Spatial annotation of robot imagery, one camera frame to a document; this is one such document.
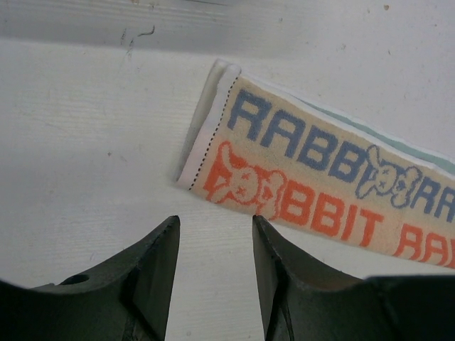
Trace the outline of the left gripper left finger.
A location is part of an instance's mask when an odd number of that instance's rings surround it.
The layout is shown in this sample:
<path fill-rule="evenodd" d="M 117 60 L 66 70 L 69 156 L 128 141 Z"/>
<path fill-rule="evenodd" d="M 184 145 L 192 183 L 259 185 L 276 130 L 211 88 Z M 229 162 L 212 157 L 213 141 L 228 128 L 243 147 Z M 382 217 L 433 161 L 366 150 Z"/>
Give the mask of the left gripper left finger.
<path fill-rule="evenodd" d="M 180 220 L 62 283 L 1 282 L 2 340 L 164 340 Z"/>

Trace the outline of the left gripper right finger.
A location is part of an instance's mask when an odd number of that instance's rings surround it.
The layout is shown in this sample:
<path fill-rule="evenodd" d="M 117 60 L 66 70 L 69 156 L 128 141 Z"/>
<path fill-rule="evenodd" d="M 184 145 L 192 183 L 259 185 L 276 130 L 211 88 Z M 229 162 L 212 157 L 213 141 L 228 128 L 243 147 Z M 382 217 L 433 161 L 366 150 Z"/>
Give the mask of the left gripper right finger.
<path fill-rule="evenodd" d="M 252 218 L 266 340 L 453 340 L 454 277 L 336 270 Z"/>

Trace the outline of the rabbit print towel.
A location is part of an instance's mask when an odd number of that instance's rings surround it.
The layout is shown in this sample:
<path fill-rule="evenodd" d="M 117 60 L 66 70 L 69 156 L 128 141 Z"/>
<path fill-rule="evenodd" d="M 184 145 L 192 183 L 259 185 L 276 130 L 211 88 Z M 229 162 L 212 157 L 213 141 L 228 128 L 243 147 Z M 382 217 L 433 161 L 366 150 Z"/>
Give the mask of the rabbit print towel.
<path fill-rule="evenodd" d="M 454 162 L 215 61 L 177 183 L 381 254 L 454 266 Z"/>

